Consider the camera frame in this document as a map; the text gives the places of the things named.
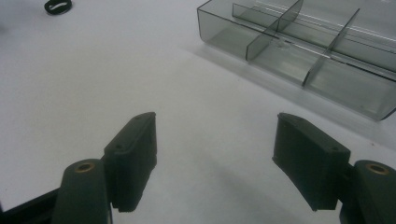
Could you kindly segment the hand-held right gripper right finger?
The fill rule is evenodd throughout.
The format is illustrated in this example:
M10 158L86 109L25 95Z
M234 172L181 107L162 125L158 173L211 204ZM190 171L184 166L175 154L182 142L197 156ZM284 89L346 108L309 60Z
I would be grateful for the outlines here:
M396 224L395 169L377 161L351 164L351 151L308 120L277 117L273 161L312 210L341 203L341 224Z

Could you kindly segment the clear grey divided organizer box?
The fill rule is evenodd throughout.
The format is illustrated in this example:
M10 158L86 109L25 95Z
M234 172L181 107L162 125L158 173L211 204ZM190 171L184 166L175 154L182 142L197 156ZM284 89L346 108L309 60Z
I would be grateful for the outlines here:
M396 112L396 0L207 0L207 44L383 120Z

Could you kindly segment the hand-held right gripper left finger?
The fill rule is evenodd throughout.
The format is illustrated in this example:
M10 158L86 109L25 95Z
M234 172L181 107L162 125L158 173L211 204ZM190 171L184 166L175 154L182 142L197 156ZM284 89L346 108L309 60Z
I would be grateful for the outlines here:
M112 211L133 212L157 163L156 114L132 118L100 159L64 170L51 224L112 224Z

